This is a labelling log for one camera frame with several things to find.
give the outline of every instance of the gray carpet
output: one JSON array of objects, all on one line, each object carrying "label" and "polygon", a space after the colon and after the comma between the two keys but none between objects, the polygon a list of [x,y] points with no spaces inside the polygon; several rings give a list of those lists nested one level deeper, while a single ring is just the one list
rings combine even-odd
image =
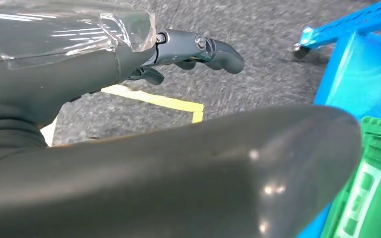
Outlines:
[{"label": "gray carpet", "polygon": [[[330,48],[294,61],[289,49],[304,26],[320,26],[371,4],[365,0],[136,0],[156,13],[158,28],[195,31],[232,44],[246,59],[238,75],[199,65],[190,72],[175,66],[160,71],[160,86],[127,82],[133,89],[202,103],[204,119],[267,105],[311,103]],[[66,104],[55,132],[56,144],[180,126],[191,114],[98,93]]]}]

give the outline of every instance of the green crate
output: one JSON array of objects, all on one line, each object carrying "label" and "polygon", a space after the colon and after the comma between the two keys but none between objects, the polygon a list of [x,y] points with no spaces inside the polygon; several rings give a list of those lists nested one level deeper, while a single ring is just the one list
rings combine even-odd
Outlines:
[{"label": "green crate", "polygon": [[381,238],[381,119],[361,120],[363,157],[331,206],[320,238]]}]

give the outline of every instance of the robotic hand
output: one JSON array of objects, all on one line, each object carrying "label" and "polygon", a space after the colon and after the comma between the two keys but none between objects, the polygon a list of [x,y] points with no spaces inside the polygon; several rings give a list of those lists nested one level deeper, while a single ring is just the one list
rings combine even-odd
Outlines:
[{"label": "robotic hand", "polygon": [[150,68],[156,65],[174,63],[184,70],[191,70],[200,62],[210,69],[224,69],[233,74],[240,73],[245,66],[244,59],[232,46],[197,33],[163,30],[156,39],[157,51],[129,80],[145,79],[151,84],[161,84],[164,76]]},{"label": "robotic hand", "polygon": [[270,107],[149,134],[48,148],[39,127],[85,93],[152,67],[244,60],[151,14],[95,1],[0,0],[0,238],[289,238],[361,154],[345,112]]}]

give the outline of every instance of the yellow tape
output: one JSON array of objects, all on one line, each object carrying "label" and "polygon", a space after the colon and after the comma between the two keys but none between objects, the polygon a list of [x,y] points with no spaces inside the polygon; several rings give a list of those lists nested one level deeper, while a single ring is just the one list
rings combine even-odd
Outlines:
[{"label": "yellow tape", "polygon": [[118,95],[125,98],[140,100],[146,103],[155,104],[158,106],[171,108],[175,110],[185,112],[203,112],[203,104],[182,101],[174,98],[168,98],[164,96],[152,95],[143,91],[132,91],[129,88],[122,85],[113,85],[101,90],[105,93]]},{"label": "yellow tape", "polygon": [[194,112],[192,116],[192,123],[201,122],[203,119],[203,112]]}]

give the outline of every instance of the bolt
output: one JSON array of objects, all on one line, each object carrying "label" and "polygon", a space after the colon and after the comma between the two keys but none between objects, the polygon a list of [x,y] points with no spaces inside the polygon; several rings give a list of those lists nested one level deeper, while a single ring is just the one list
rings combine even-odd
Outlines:
[{"label": "bolt", "polygon": [[195,39],[196,47],[200,51],[204,51],[206,48],[206,39],[202,36],[197,36]]},{"label": "bolt", "polygon": [[166,36],[162,33],[157,34],[156,42],[158,44],[166,42]]}]

